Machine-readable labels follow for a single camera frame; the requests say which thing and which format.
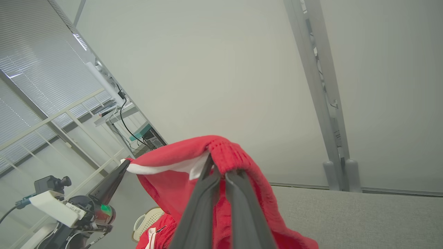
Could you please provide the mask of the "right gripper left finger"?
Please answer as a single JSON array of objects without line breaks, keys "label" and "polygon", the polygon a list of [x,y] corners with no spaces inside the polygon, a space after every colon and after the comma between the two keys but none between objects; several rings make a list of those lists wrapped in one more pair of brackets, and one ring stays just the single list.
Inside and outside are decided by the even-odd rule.
[{"label": "right gripper left finger", "polygon": [[170,249],[212,249],[214,208],[220,194],[220,171],[209,155],[171,240]]}]

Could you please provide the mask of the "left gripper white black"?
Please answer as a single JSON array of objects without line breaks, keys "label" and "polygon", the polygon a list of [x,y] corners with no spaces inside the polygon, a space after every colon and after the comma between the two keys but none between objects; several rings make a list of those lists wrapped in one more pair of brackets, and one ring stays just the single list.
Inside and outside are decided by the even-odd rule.
[{"label": "left gripper white black", "polygon": [[30,197],[29,202],[68,228],[86,232],[109,232],[117,213],[108,204],[130,162],[124,159],[120,166],[113,169],[88,193],[88,196],[78,195],[63,201],[63,194],[49,190]]}]

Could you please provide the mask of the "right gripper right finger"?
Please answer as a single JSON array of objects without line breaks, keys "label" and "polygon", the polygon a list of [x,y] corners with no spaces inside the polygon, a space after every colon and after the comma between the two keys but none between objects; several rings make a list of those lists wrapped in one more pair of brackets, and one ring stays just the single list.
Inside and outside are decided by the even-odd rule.
[{"label": "right gripper right finger", "polygon": [[247,173],[227,172],[226,195],[231,205],[233,249],[276,249],[268,226]]}]

